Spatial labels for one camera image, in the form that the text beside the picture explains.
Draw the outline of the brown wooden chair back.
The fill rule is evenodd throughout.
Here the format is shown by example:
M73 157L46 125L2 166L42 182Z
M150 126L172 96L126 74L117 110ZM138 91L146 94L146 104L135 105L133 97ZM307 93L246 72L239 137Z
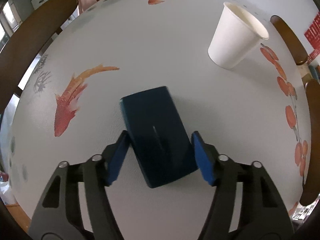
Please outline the brown wooden chair back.
M285 42L296 65L301 66L306 63L308 60L306 49L287 23L278 15L271 16L270 22Z

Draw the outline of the dark wooden chair back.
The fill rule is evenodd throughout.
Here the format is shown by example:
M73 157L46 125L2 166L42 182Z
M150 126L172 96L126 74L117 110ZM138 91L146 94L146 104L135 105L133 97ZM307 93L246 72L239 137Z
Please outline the dark wooden chair back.
M319 83L309 80L305 85L311 122L310 162L300 204L307 206L313 203L319 195L319 133L320 133L320 104Z

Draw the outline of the dark wooden chair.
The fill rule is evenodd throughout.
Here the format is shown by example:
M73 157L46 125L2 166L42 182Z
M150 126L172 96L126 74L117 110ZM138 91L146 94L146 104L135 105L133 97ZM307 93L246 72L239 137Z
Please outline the dark wooden chair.
M78 0L48 0L13 33L1 50L1 113L18 90L25 72L54 33L78 6Z
M320 133L320 104L319 83L309 80L305 85L311 122L310 162L300 204L307 206L313 203L319 195L319 133Z

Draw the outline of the white patterned tablecloth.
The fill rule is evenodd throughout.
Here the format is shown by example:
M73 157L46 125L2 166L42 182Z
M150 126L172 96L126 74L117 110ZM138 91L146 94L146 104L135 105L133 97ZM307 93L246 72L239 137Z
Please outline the white patterned tablecloth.
M208 55L224 2L270 35L232 69ZM25 213L33 217L60 162L83 163L127 131L121 98L162 86L191 145L198 131L237 163L261 162L289 215L308 170L309 106L284 41L246 0L102 0L76 18L44 53L14 116L8 167ZM106 193L123 239L199 239L215 188L198 167L148 187L130 138Z

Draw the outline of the white paper cup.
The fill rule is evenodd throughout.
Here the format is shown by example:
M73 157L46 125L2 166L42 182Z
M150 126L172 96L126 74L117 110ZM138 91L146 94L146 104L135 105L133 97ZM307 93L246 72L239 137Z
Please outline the white paper cup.
M217 66L232 69L261 40L269 38L268 30L254 15L236 4L224 2L208 55Z

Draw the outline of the dark blue box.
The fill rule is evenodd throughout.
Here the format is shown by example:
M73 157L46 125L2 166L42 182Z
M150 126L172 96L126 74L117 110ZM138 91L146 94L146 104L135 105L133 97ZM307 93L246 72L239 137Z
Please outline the dark blue box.
M148 187L167 185L197 170L193 147L167 87L125 96L120 108Z

